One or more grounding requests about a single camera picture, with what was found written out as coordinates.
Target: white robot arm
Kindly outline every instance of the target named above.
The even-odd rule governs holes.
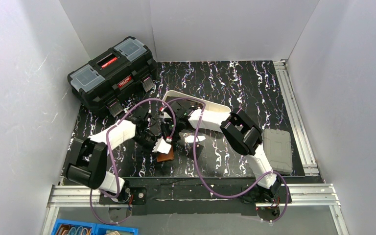
[[[201,115],[201,109],[197,109],[191,113],[188,121],[192,127],[197,126],[200,115]],[[213,130],[217,132],[223,132],[221,129],[221,125],[222,123],[226,122],[227,119],[230,118],[230,115],[231,115],[230,112],[220,113],[220,112],[205,110],[202,116],[201,123],[200,123],[200,128],[209,129],[209,130]],[[258,179],[261,175],[263,175],[266,172],[269,172],[269,171],[273,172],[273,169],[270,166],[270,163],[266,157],[266,154],[264,153],[263,145],[261,144],[261,142],[260,144],[257,145],[257,148],[254,149],[254,151],[255,151],[255,154],[247,154],[245,155],[245,157],[256,179]],[[276,174],[269,174],[263,177],[263,179],[258,182],[258,185],[269,189],[274,184],[275,181],[276,181]]]

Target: black toolbox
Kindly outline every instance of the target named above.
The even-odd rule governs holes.
[[[155,86],[157,66],[147,46],[127,37],[71,72],[67,80],[73,94],[92,113],[115,117],[132,94],[145,94]]]

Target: table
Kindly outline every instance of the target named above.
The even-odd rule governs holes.
[[[201,99],[242,108],[262,128],[288,131],[291,134],[292,176],[305,176],[299,151],[281,88],[272,61],[226,62],[170,62],[158,63],[156,87],[145,96],[133,95],[123,104],[125,110],[148,97],[162,98],[169,90],[176,90]],[[155,116],[161,104],[151,102]],[[81,106],[72,137],[96,134],[118,118],[97,117]],[[220,133],[205,130],[206,140],[199,156],[201,173],[207,177],[252,177],[246,159],[235,153]],[[175,160],[157,163],[149,153],[141,150],[132,140],[114,150],[121,177],[195,177],[192,148],[181,144],[175,151]],[[112,171],[110,161],[108,170]]]

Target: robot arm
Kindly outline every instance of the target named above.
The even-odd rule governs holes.
[[[143,118],[131,117],[129,120],[123,120],[119,126],[109,132],[111,148],[115,149],[125,141],[134,139],[152,152],[168,153],[171,149],[169,143],[146,132],[148,118],[146,112]],[[85,140],[74,138],[64,164],[64,175],[67,179],[92,189],[118,192],[115,175],[106,171],[108,156],[106,134],[110,128]],[[119,189],[122,189],[124,184],[125,180],[119,177]]]
[[[197,126],[200,115],[201,109],[191,113],[188,121],[192,127]],[[263,150],[262,131],[243,110],[237,108],[230,113],[205,110],[200,128],[222,132],[231,147],[246,157],[256,179],[266,172],[273,172]],[[275,182],[276,174],[268,174],[258,185],[270,189]]]

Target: blue tray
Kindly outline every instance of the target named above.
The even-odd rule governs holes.
[[[58,228],[62,224],[68,224],[74,227],[83,226],[85,228],[91,229],[91,235],[105,235],[107,230],[113,230],[120,232],[128,232],[133,233],[134,235],[138,235],[138,229],[126,228],[126,227],[119,227],[119,226],[112,226],[112,225],[102,225],[102,224],[93,224],[93,223],[85,223],[79,221],[72,221],[72,220],[64,220],[64,219],[57,219],[55,221],[54,227],[52,229],[51,235],[56,235]]]

